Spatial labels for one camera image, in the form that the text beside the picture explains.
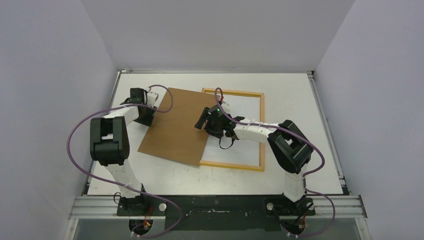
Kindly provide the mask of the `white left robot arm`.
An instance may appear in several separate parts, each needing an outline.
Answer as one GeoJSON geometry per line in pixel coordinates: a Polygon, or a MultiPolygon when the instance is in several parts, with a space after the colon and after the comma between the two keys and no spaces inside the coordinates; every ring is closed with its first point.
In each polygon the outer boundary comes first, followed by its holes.
{"type": "Polygon", "coordinates": [[[119,204],[130,208],[136,215],[149,210],[149,201],[141,194],[143,184],[136,178],[129,163],[130,142],[127,126],[136,122],[151,126],[156,114],[155,103],[159,95],[142,88],[131,88],[130,96],[104,117],[90,120],[90,155],[105,167],[119,186],[119,204]]]}

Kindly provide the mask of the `brown cardboard backing board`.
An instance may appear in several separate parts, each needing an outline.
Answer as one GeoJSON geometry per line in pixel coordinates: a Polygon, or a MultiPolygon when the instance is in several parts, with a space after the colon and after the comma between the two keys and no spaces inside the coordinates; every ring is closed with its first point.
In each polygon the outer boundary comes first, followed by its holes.
{"type": "Polygon", "coordinates": [[[199,166],[209,135],[195,128],[205,107],[216,104],[212,94],[169,88],[148,127],[138,152],[187,165],[199,166]]]}

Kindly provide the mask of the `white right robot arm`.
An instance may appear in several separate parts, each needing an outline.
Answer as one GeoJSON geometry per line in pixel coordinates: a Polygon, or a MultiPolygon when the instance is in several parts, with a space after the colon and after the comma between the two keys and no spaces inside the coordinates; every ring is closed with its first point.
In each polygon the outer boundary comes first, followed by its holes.
{"type": "Polygon", "coordinates": [[[250,140],[268,144],[279,166],[284,170],[284,189],[282,207],[290,215],[303,207],[306,195],[306,168],[316,148],[291,120],[270,124],[247,119],[243,116],[232,117],[215,105],[205,107],[194,125],[210,136],[221,139],[250,140]]]}

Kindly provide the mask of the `yellow wooden picture frame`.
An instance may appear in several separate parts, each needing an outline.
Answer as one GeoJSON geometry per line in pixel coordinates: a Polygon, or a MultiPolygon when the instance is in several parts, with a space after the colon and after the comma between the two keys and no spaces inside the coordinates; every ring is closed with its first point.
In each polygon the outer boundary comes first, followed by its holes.
{"type": "MultiPolygon", "coordinates": [[[[265,169],[265,144],[267,143],[267,134],[268,130],[265,129],[265,95],[261,92],[248,92],[248,91],[240,91],[240,90],[226,90],[222,91],[223,98],[224,95],[234,95],[234,96],[242,96],[242,97],[257,97],[260,98],[260,120],[250,120],[250,119],[242,119],[241,122],[245,123],[245,125],[237,126],[235,128],[236,136],[239,138],[238,140],[250,140],[254,142],[260,143],[259,149],[259,165],[244,165],[244,164],[233,164],[233,163],[222,163],[222,162],[213,162],[213,161],[200,161],[201,166],[209,166],[209,167],[219,167],[219,168],[230,168],[230,169],[239,169],[239,170],[248,170],[248,171],[259,171],[262,172],[265,169]]],[[[230,106],[227,102],[224,101],[223,108],[230,115],[230,106]]]]}

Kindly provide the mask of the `printed building photo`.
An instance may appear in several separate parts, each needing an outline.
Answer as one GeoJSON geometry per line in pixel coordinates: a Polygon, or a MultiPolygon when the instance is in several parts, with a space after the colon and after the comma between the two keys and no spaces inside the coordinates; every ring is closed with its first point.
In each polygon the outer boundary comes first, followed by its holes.
{"type": "MultiPolygon", "coordinates": [[[[260,98],[225,94],[232,117],[241,116],[258,122],[260,120],[260,98]]],[[[219,140],[209,136],[201,161],[258,166],[260,164],[260,143],[252,140],[231,140],[223,137],[219,140]]]]}

